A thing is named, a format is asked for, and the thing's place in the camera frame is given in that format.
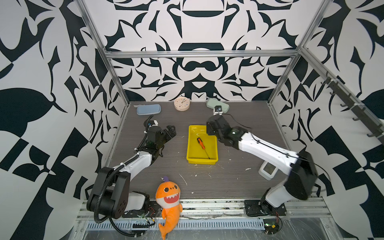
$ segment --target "orange shark plush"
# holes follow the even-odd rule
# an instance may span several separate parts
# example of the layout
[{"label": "orange shark plush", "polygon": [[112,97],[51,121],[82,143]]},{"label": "orange shark plush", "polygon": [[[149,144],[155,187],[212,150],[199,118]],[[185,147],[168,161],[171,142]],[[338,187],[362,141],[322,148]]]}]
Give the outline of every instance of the orange shark plush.
[{"label": "orange shark plush", "polygon": [[166,234],[176,227],[179,222],[180,213],[183,211],[183,206],[179,203],[179,186],[174,182],[168,181],[167,177],[164,177],[164,180],[165,182],[160,184],[156,191],[156,202],[163,208],[161,216],[166,220],[164,226],[159,223],[163,240],[165,240]]}]

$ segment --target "shark plush mouth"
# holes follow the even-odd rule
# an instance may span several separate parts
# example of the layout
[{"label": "shark plush mouth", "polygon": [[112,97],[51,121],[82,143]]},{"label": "shark plush mouth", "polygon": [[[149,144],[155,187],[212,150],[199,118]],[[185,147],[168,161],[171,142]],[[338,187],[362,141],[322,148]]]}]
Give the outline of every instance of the shark plush mouth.
[{"label": "shark plush mouth", "polygon": [[178,193],[164,197],[164,201],[168,204],[172,204],[179,200],[180,195]]}]

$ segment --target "device screen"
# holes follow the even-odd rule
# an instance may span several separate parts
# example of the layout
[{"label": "device screen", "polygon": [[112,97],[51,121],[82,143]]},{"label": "device screen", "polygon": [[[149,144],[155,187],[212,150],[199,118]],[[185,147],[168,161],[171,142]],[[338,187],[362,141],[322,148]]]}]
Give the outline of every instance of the device screen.
[{"label": "device screen", "polygon": [[264,167],[264,171],[266,171],[268,174],[272,175],[273,171],[275,170],[275,166],[270,164],[270,163],[266,163],[265,167]]}]

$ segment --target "yellow tray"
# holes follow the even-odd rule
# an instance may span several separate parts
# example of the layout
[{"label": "yellow tray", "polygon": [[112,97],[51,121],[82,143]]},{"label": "yellow tray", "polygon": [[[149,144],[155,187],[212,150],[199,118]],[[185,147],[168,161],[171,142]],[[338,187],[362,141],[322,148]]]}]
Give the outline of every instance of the yellow tray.
[{"label": "yellow tray", "polygon": [[[197,138],[201,138],[205,146],[205,150],[197,142]],[[217,138],[207,134],[206,125],[190,125],[188,134],[187,160],[192,164],[211,164],[214,165],[218,160],[217,154]]]}]

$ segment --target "orange screwdriver handle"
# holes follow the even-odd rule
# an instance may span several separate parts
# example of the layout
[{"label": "orange screwdriver handle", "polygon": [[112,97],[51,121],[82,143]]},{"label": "orange screwdriver handle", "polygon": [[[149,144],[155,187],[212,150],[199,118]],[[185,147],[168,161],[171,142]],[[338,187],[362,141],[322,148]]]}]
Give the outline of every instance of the orange screwdriver handle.
[{"label": "orange screwdriver handle", "polygon": [[201,138],[197,138],[197,142],[200,144],[200,146],[203,148],[203,149],[205,149],[205,147],[204,147],[204,144],[203,144],[203,141],[201,140]]}]

